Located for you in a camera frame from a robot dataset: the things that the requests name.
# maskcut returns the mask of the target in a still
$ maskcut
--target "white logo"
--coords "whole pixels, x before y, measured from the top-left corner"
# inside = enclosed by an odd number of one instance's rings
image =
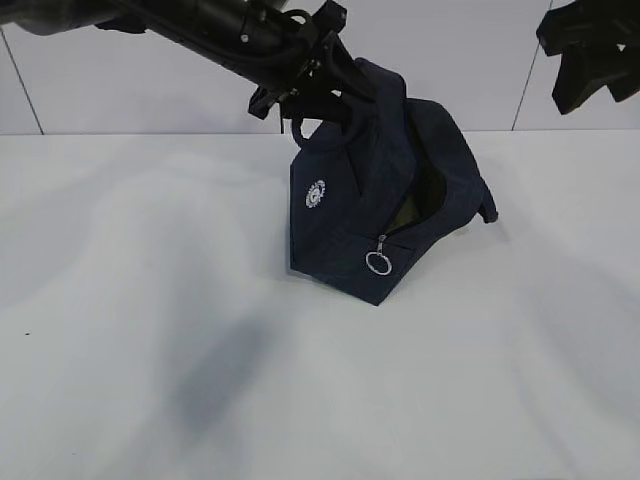
[[[326,184],[324,183],[324,180],[318,180],[316,183],[311,185],[309,193],[307,193],[307,208],[316,208],[320,205],[320,202],[324,197],[325,189]]]

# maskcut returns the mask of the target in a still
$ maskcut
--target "dark blue bag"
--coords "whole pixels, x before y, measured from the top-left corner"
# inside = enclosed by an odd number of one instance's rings
[[[347,131],[324,122],[291,166],[291,268],[379,305],[433,244],[479,213],[498,219],[462,133],[402,77],[359,59],[375,105],[344,98]]]

